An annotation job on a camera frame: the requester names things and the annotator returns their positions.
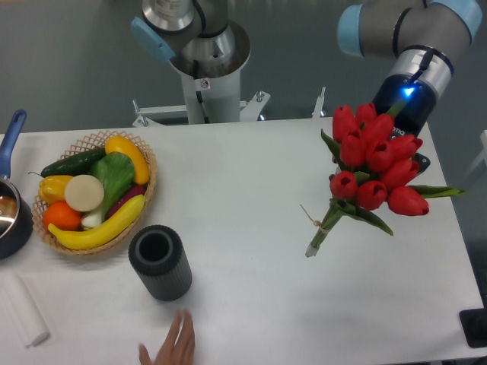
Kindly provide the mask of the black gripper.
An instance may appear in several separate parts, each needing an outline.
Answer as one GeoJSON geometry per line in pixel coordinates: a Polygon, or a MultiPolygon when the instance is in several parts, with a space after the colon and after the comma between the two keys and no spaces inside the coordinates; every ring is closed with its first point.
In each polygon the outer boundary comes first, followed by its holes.
{"type": "Polygon", "coordinates": [[[418,137],[437,103],[435,92],[426,83],[420,80],[412,83],[411,78],[399,74],[388,76],[372,100],[378,114],[388,112],[397,104],[402,107],[393,111],[392,138],[418,137]]]}

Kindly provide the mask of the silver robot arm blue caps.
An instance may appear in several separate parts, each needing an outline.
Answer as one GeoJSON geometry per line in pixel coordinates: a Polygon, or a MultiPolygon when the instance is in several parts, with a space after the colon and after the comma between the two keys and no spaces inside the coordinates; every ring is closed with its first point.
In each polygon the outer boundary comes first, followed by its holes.
{"type": "Polygon", "coordinates": [[[372,102],[379,114],[403,103],[393,136],[418,136],[481,23],[476,1],[366,1],[343,11],[337,42],[351,56],[395,60],[372,102]]]}

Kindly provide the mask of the bare human hand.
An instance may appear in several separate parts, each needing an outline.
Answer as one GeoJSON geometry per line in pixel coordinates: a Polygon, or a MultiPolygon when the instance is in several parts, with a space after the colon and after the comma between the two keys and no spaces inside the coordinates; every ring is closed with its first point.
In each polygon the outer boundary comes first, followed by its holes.
{"type": "Polygon", "coordinates": [[[138,346],[140,364],[193,364],[196,348],[196,333],[189,310],[177,310],[170,329],[155,359],[151,359],[146,346],[138,346]]]}

